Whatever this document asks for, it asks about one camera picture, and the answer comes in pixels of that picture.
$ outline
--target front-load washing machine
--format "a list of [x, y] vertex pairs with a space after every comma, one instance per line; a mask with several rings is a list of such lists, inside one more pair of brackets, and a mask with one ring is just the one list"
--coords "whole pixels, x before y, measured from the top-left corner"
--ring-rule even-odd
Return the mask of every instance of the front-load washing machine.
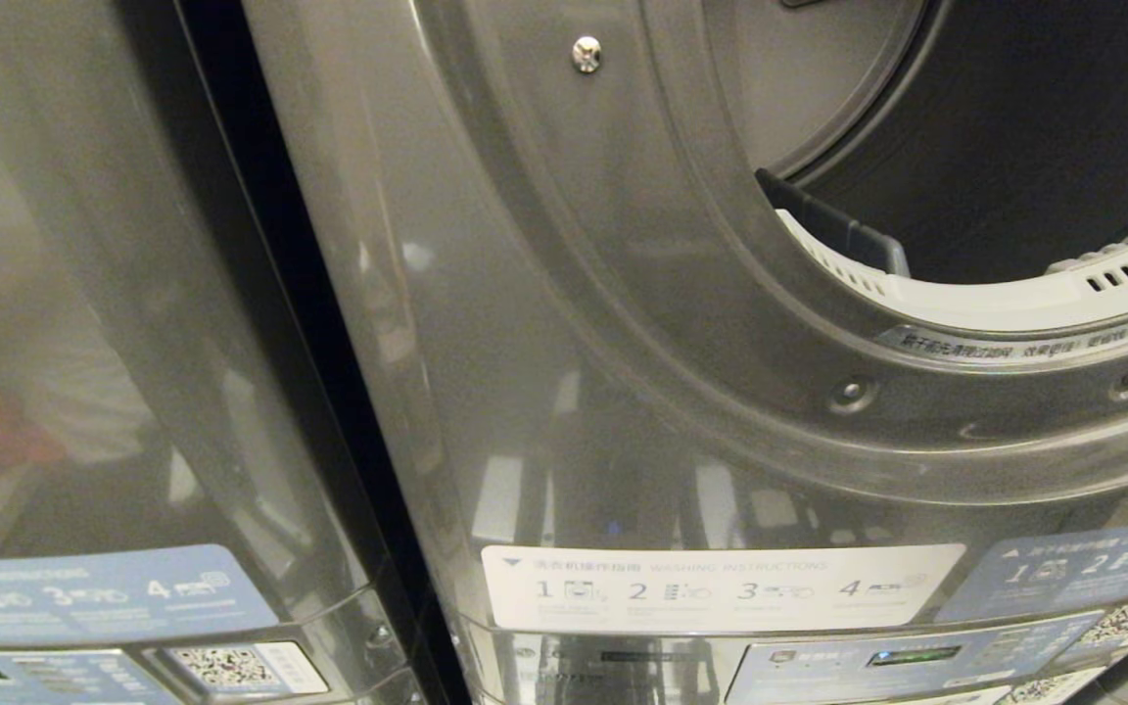
[[179, 14], [0, 3], [0, 705], [446, 702], [317, 380]]
[[1127, 655], [1128, 3], [246, 9], [475, 699]]

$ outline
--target gray washing machine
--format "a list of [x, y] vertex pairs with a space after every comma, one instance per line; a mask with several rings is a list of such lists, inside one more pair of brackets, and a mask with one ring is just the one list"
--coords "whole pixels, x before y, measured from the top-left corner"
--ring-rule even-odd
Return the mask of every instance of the gray washing machine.
[[0, 3], [0, 705], [444, 702], [356, 470], [176, 9]]
[[476, 702], [1127, 655], [1127, 3], [246, 10]]

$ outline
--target sticker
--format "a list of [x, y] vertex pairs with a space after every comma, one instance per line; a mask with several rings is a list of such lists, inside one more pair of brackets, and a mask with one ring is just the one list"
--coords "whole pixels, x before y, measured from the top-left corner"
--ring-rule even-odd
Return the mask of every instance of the sticker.
[[1061, 677], [1031, 679], [1031, 681], [1013, 688], [1012, 695], [1008, 695], [998, 705], [1060, 705], [1061, 702], [1068, 700], [1075, 693], [1089, 686], [1098, 675], [1107, 670], [1107, 668], [1086, 669], [1065, 673]]
[[0, 705], [180, 705], [124, 652], [0, 651]]
[[1020, 365], [1024, 362], [1068, 360], [1128, 343], [1128, 324], [1082, 335], [1043, 340], [979, 340], [900, 325], [878, 335], [878, 343], [917, 358], [969, 365]]
[[187, 646], [169, 649], [168, 655], [211, 695], [328, 693], [325, 679], [294, 642]]
[[963, 545], [482, 550], [499, 626], [555, 633], [803, 631], [913, 620]]
[[0, 559], [0, 646], [136, 642], [274, 624], [277, 616], [220, 546]]
[[989, 619], [1128, 599], [1128, 527], [994, 545], [934, 617]]
[[1006, 696], [1012, 690], [1007, 686], [988, 687], [985, 690], [918, 697], [916, 700], [899, 700], [897, 705], [994, 705], [994, 702], [998, 700], [999, 697]]
[[725, 702], [887, 700], [1028, 677], [1070, 645], [1102, 613], [949, 634], [854, 642], [755, 643]]
[[1057, 659], [1058, 664], [1111, 656], [1118, 649], [1128, 647], [1128, 605], [1107, 613], [1100, 624], [1085, 631], [1082, 638]]

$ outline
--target qr code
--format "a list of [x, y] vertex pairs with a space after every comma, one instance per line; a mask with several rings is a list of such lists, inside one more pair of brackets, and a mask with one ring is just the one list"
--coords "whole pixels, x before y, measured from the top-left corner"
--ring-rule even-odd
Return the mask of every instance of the qr code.
[[1100, 619], [1100, 624], [1087, 629], [1082, 638], [1078, 640], [1078, 644], [1082, 646], [1095, 646], [1098, 643], [1113, 642], [1116, 638], [1125, 638], [1128, 636], [1128, 605], [1123, 607], [1118, 607], [1116, 610], [1109, 613], [1104, 619]]
[[176, 660], [210, 687], [276, 686], [277, 675], [250, 649], [175, 649]]
[[1063, 677], [1048, 679], [1031, 679], [1024, 686], [1013, 688], [1012, 693], [1004, 696], [1004, 699], [999, 700], [997, 705], [1016, 705], [1017, 702], [1039, 702], [1048, 699], [1048, 697], [1056, 697], [1057, 690], [1075, 675], [1077, 673], [1066, 673]]

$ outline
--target gray metal surface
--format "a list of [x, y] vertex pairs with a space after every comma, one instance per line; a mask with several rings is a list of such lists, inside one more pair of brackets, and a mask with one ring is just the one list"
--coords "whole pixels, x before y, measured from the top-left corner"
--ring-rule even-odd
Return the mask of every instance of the gray metal surface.
[[374, 637], [380, 536], [353, 544], [326, 472], [354, 469], [175, 10], [0, 3], [0, 558], [224, 546], [277, 626], [97, 642], [206, 702], [157, 649], [293, 640], [331, 688], [306, 702], [350, 702], [406, 656]]
[[908, 321], [783, 231], [698, 5], [247, 10], [483, 702], [720, 702], [748, 645], [790, 638], [511, 633], [488, 545], [966, 544], [915, 631], [999, 539], [1128, 526], [1128, 345], [980, 374], [874, 343]]

